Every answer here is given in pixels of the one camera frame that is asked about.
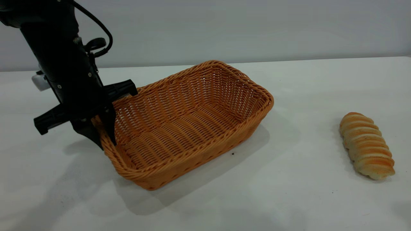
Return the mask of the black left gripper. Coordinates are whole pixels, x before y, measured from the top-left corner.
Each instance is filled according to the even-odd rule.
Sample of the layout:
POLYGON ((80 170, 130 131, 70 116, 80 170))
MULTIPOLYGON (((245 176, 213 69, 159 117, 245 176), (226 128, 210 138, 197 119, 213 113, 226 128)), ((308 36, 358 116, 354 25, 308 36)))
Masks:
POLYGON ((72 124, 76 133, 94 142, 103 150, 100 134, 92 119, 98 116, 107 136, 117 145, 115 138, 116 112, 114 101, 128 95, 135 96, 137 89, 131 80, 103 85, 97 70, 90 64, 52 66, 40 70, 33 82, 41 91, 53 90, 59 104, 34 118, 36 129, 45 135, 52 128, 66 122, 72 124))

